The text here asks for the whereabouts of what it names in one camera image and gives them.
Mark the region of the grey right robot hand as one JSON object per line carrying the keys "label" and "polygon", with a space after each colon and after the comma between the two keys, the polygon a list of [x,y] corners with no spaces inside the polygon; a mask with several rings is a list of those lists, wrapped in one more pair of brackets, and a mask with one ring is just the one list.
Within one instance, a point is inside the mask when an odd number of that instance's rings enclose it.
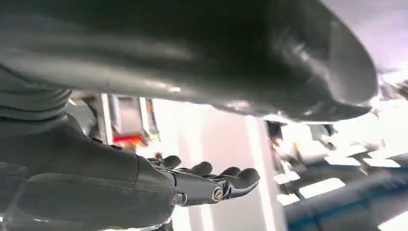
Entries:
{"label": "grey right robot hand", "polygon": [[156,228],[257,186],[253,168],[199,176],[88,138],[74,90],[330,123],[367,114],[378,80],[321,0],[3,0],[1,230]]}

